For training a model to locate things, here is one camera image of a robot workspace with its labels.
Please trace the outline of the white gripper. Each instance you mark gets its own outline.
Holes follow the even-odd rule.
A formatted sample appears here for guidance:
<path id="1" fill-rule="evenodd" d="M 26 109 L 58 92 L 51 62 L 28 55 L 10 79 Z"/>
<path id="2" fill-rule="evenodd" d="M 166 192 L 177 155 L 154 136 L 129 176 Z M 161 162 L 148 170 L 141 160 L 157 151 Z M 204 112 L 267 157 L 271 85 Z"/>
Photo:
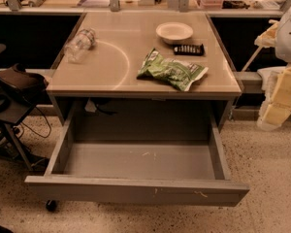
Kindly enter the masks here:
<path id="1" fill-rule="evenodd" d="M 281 72 L 271 72 L 266 85 L 266 98 L 271 104 L 268 101 L 261 104 L 257 126 L 261 130 L 272 131 L 275 125 L 281 125 L 291 115 L 288 110 L 291 109 L 291 64 Z"/>

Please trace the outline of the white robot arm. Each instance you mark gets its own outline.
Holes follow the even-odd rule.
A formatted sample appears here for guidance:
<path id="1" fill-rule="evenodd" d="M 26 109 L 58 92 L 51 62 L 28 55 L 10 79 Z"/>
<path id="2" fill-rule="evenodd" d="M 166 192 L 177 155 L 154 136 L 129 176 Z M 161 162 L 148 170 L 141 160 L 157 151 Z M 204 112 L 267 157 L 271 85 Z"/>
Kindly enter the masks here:
<path id="1" fill-rule="evenodd" d="M 259 110 L 257 125 L 265 131 L 280 127 L 291 115 L 291 7 L 280 21 L 259 35 L 254 44 L 259 47 L 275 48 L 275 56 L 287 66 L 267 68 L 259 71 L 265 100 Z"/>

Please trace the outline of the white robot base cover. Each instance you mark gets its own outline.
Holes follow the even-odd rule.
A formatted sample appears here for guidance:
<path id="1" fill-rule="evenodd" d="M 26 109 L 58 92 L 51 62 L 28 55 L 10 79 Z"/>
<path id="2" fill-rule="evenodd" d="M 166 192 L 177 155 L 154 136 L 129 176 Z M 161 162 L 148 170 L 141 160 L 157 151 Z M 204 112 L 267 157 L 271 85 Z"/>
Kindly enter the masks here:
<path id="1" fill-rule="evenodd" d="M 271 90 L 276 84 L 277 75 L 280 74 L 284 69 L 284 66 L 259 69 L 257 73 L 262 79 L 261 89 L 263 91 Z"/>

